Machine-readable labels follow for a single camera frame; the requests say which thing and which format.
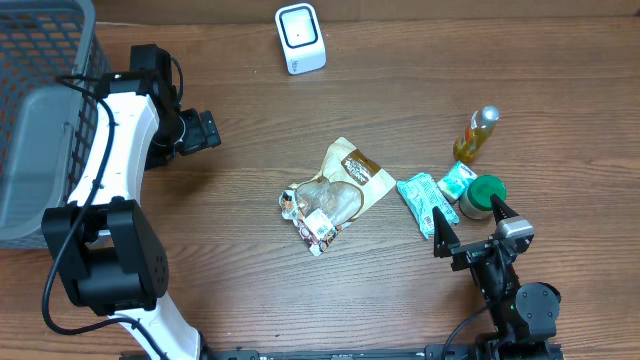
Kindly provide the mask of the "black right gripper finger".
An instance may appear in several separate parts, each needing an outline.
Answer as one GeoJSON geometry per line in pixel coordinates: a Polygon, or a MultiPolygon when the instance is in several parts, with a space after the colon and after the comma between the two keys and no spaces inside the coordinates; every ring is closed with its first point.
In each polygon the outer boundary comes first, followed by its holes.
{"type": "Polygon", "coordinates": [[[496,223],[495,235],[514,235],[517,232],[519,214],[511,209],[497,194],[490,196],[496,223]]]}
{"type": "Polygon", "coordinates": [[[434,256],[439,258],[451,257],[452,250],[460,246],[460,241],[445,215],[439,207],[432,211],[434,222],[434,256]]]}

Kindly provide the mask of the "green lid white jar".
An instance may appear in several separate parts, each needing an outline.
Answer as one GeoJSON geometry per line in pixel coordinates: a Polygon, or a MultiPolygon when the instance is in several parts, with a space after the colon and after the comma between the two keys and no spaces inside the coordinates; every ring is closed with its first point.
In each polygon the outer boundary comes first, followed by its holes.
{"type": "Polygon", "coordinates": [[[501,200],[507,197],[504,182],[493,175],[482,175],[476,178],[459,199],[461,212],[471,219],[486,219],[492,214],[491,196],[497,195],[501,200]]]}

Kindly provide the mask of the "teal white tissue packet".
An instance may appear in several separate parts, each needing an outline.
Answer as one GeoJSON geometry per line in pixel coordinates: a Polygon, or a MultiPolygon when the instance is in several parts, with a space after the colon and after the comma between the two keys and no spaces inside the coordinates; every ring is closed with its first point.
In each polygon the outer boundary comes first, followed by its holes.
{"type": "Polygon", "coordinates": [[[478,175],[471,168],[458,161],[437,182],[437,186],[445,199],[454,204],[477,178],[478,175]]]}

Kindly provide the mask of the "yellow liquid bottle silver cap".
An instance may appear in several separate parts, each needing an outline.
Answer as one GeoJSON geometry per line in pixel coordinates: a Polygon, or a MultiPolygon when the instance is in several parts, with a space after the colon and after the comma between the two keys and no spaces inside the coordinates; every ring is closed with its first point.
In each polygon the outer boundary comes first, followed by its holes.
{"type": "Polygon", "coordinates": [[[494,105],[487,105],[473,113],[464,134],[453,145],[453,156],[465,164],[475,160],[479,149],[492,135],[500,119],[500,112],[494,105]]]}

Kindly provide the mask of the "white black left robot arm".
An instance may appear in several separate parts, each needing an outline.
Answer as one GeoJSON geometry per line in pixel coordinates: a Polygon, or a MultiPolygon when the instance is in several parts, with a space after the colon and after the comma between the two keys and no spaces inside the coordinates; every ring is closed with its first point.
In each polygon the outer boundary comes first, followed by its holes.
{"type": "Polygon", "coordinates": [[[41,312],[61,335],[119,324],[149,359],[211,359],[204,335],[168,293],[166,251],[139,204],[145,171],[221,143],[210,112],[182,109],[184,85],[172,76],[179,69],[147,44],[132,47],[126,72],[57,77],[96,102],[98,122],[66,205],[43,214],[53,264],[41,312]]]}

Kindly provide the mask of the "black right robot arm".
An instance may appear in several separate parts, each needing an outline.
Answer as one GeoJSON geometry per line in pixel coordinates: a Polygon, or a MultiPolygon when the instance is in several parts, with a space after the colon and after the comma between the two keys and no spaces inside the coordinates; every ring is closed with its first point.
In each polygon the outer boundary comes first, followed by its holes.
{"type": "Polygon", "coordinates": [[[454,271],[468,269],[485,305],[460,323],[442,345],[425,347],[427,359],[562,360],[556,336],[561,295],[552,285],[522,285],[513,268],[534,238],[533,225],[497,195],[490,197],[496,230],[487,239],[463,245],[444,214],[435,207],[434,256],[452,259],[454,271]],[[492,333],[483,333],[472,344],[455,346],[456,336],[483,313],[489,313],[492,333]]]}

